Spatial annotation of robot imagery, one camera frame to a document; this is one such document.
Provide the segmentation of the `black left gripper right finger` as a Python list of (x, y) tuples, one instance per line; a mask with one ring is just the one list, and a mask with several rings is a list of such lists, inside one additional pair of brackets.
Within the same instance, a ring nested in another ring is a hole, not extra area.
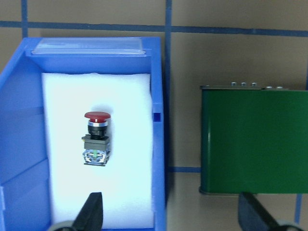
[(249, 192), (241, 192), (238, 200), (238, 223), (243, 231), (285, 231), (263, 205)]

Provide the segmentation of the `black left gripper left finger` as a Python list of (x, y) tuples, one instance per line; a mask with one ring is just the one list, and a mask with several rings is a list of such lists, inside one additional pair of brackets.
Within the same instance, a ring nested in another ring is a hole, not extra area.
[(92, 192), (73, 222), (74, 231), (100, 231), (103, 227), (103, 199), (101, 192)]

